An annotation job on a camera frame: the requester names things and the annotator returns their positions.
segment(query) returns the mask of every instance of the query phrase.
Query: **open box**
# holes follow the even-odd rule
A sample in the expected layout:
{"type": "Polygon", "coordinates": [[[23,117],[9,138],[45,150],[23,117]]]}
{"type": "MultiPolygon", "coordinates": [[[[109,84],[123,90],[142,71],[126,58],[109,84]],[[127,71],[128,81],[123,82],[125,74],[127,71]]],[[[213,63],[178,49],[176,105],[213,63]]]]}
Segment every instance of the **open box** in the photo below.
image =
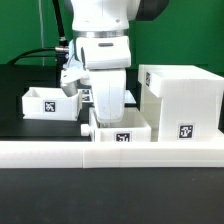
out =
{"type": "Polygon", "coordinates": [[[67,97],[59,88],[30,87],[22,103],[24,119],[76,121],[82,108],[82,93],[67,97]]]}

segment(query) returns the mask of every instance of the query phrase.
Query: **black cable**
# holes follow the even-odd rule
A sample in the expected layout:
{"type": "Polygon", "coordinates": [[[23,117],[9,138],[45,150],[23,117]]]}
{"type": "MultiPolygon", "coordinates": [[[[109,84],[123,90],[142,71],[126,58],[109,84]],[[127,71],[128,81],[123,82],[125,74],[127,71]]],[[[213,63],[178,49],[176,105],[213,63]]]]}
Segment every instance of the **black cable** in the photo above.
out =
{"type": "Polygon", "coordinates": [[[59,45],[65,47],[65,46],[68,46],[68,42],[65,38],[65,32],[64,32],[59,2],[58,0],[52,0],[52,2],[54,5],[55,17],[56,17],[57,26],[58,26],[59,45]]]}
{"type": "Polygon", "coordinates": [[[13,65],[18,60],[23,58],[24,56],[27,56],[27,55],[30,55],[30,54],[34,54],[34,53],[38,53],[38,52],[46,52],[46,51],[55,51],[55,48],[54,47],[47,47],[47,48],[38,48],[38,49],[31,50],[31,51],[26,51],[26,52],[20,54],[19,56],[13,58],[12,60],[10,60],[7,64],[13,65]]]}
{"type": "Polygon", "coordinates": [[[27,55],[27,56],[22,56],[18,58],[13,64],[15,64],[17,61],[23,58],[55,58],[55,55],[27,55]]]}

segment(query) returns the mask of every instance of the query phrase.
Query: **green wall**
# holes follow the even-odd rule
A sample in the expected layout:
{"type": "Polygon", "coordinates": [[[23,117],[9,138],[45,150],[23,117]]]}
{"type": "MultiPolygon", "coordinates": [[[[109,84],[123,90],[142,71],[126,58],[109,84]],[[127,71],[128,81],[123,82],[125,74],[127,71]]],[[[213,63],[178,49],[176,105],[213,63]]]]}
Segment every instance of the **green wall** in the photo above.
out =
{"type": "MultiPolygon", "coordinates": [[[[3,0],[0,8],[0,63],[41,47],[38,0],[3,0]]],[[[60,1],[65,31],[72,38],[72,16],[60,1]]],[[[42,0],[45,46],[58,44],[51,0],[42,0]]],[[[170,0],[152,22],[130,22],[132,68],[138,64],[193,64],[224,74],[223,0],[170,0]]],[[[26,59],[21,64],[42,64],[26,59]]],[[[46,64],[54,64],[47,59],[46,64]]]]}

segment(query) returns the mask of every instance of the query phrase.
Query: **table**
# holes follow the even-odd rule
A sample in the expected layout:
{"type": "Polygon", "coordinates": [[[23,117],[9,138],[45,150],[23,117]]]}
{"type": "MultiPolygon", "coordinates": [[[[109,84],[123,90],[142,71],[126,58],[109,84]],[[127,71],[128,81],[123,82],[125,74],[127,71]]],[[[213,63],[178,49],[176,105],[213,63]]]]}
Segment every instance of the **table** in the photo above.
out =
{"type": "MultiPolygon", "coordinates": [[[[54,67],[1,65],[0,76],[0,140],[88,141],[74,122],[22,120],[20,97],[54,87],[54,67]]],[[[223,168],[0,170],[4,224],[223,224],[223,208],[223,168]]]]}

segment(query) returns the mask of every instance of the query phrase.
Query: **white box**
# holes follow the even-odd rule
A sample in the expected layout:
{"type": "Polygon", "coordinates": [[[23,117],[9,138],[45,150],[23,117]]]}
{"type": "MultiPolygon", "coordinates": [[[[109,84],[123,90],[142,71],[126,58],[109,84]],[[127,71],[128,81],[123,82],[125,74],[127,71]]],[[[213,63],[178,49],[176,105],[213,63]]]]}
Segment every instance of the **white box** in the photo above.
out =
{"type": "Polygon", "coordinates": [[[90,108],[90,135],[94,142],[149,142],[151,127],[137,108],[124,108],[121,122],[99,128],[94,108],[90,108]]]}
{"type": "Polygon", "coordinates": [[[76,121],[82,93],[67,97],[59,88],[30,87],[22,97],[24,119],[76,121]]]}
{"type": "Polygon", "coordinates": [[[224,78],[194,66],[142,65],[139,81],[141,112],[158,132],[158,141],[216,137],[224,78]]]}

